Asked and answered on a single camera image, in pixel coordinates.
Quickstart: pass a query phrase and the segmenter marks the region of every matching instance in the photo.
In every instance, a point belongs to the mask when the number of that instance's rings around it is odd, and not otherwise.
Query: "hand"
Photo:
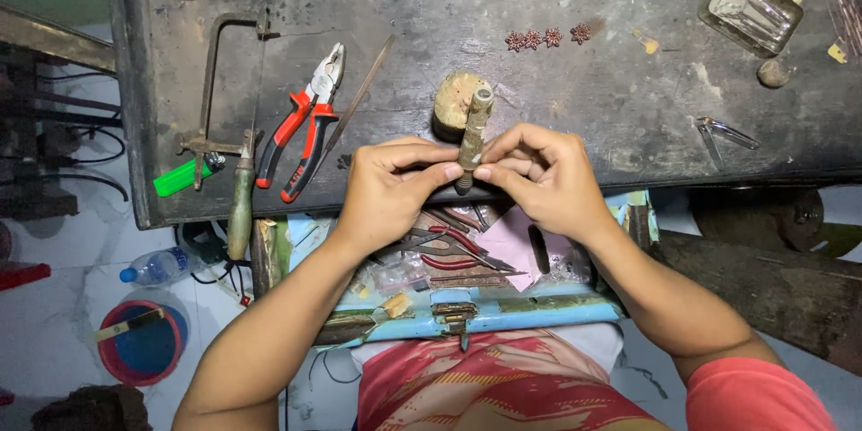
[[[505,190],[542,229],[587,247],[601,229],[619,227],[575,134],[518,124],[485,145],[473,176]]]
[[[361,251],[363,257],[403,237],[428,196],[464,174],[454,162],[457,158],[457,148],[418,137],[356,150],[344,207],[330,237]]]

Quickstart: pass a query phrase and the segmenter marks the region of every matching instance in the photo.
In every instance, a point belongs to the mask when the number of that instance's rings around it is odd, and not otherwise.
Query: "metal tongs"
[[[712,116],[698,118],[695,123],[695,128],[697,128],[701,133],[701,137],[704,138],[704,143],[706,144],[706,149],[709,151],[709,156],[712,157],[712,162],[716,165],[719,172],[724,170],[724,160],[721,159],[721,153],[719,153],[718,146],[716,146],[714,135],[718,135],[723,139],[728,139],[737,145],[746,147],[749,150],[757,150],[760,147],[760,142],[758,140],[751,138],[739,130],[730,128]]]

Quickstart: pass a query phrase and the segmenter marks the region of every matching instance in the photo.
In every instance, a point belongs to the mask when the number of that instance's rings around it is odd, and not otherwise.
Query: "person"
[[[402,238],[426,198],[463,174],[457,157],[457,149],[418,138],[356,150],[337,227],[215,338],[173,429],[277,429],[277,395],[354,269]],[[635,325],[673,359],[688,390],[690,431],[835,429],[813,391],[732,308],[650,259],[623,232],[579,137],[517,125],[486,144],[473,175],[505,190],[545,231],[587,248]],[[284,315],[290,325],[281,324]],[[609,385],[621,347],[616,328],[471,334],[465,352],[456,337],[366,344],[354,352],[363,371],[355,427],[669,429]]]

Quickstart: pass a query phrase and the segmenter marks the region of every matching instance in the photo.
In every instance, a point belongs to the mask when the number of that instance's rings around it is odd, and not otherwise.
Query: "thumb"
[[[464,169],[458,163],[435,163],[405,183],[410,190],[421,193],[427,198],[437,187],[446,185],[463,174]]]
[[[495,163],[480,165],[473,172],[473,177],[479,180],[497,185],[499,188],[506,191],[515,202],[521,204],[529,197],[531,191],[535,189],[536,184],[530,182],[518,172],[502,167]]]

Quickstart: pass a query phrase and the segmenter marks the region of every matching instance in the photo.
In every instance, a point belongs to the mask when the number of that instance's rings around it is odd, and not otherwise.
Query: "metal hinge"
[[[475,317],[479,311],[472,303],[434,303],[431,305],[431,315],[437,323],[447,326],[443,336],[463,335],[467,331],[467,321]]]

